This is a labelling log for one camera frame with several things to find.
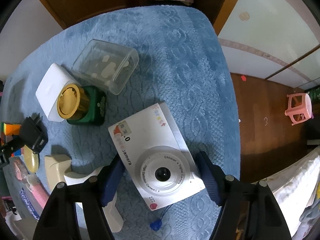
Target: human hand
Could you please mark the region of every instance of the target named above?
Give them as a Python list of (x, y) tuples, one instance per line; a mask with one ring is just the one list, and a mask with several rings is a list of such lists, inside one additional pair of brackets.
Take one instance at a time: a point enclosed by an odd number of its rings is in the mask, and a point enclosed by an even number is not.
[(7, 211), (5, 210), (5, 206), (3, 204), (3, 200), (0, 197), (0, 214), (2, 215), (3, 218), (7, 215)]

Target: clear plastic box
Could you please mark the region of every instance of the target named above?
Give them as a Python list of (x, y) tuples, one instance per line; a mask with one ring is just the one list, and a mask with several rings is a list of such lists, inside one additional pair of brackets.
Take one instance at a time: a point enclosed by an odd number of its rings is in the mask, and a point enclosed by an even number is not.
[(72, 73), (118, 95), (138, 62), (135, 49), (93, 39), (73, 63)]

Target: embossed fabric pattern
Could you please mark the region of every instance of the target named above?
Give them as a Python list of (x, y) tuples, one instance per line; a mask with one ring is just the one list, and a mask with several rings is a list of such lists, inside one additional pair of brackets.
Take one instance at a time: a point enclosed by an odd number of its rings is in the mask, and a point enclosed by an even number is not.
[[(36, 89), (49, 66), (56, 62), (71, 70), (76, 57), (91, 39), (135, 48), (140, 57), (123, 91), (107, 94), (106, 120), (100, 127), (50, 122), (37, 99)], [(48, 190), (44, 156), (67, 154), (72, 170), (89, 174), (108, 165), (116, 154), (108, 127), (165, 100), (189, 149), (204, 150), (226, 174), (239, 178), (240, 135), (235, 93), (218, 38), (206, 16), (194, 8), (152, 6), (123, 9), (74, 25), (32, 52), (8, 78), (0, 107), (4, 122), (22, 122), (40, 113), (47, 128), (48, 144), (40, 154), (37, 176)], [(4, 168), (8, 187), (22, 217), (30, 216), (19, 191), (22, 184), (13, 167)], [(162, 210), (151, 212), (125, 172), (116, 202), (124, 219), (115, 239), (206, 240), (217, 220), (219, 208), (206, 190), (174, 204), (157, 232), (149, 224)], [(79, 226), (85, 228), (77, 207)], [(83, 239), (89, 239), (81, 229)]]

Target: camera lens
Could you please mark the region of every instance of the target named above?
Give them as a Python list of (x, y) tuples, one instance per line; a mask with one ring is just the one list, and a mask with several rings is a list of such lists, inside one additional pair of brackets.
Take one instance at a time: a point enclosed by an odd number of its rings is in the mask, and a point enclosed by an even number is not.
[(156, 179), (159, 181), (167, 181), (170, 179), (171, 173), (168, 168), (160, 167), (155, 172)]

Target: wooden floor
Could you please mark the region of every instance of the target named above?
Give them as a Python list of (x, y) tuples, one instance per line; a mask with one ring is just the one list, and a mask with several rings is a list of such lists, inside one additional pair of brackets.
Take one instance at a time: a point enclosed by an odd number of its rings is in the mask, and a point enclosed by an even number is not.
[(255, 77), (231, 74), (240, 122), (240, 179), (254, 182), (306, 155), (303, 124), (292, 126), (284, 115), (287, 94), (302, 92)]

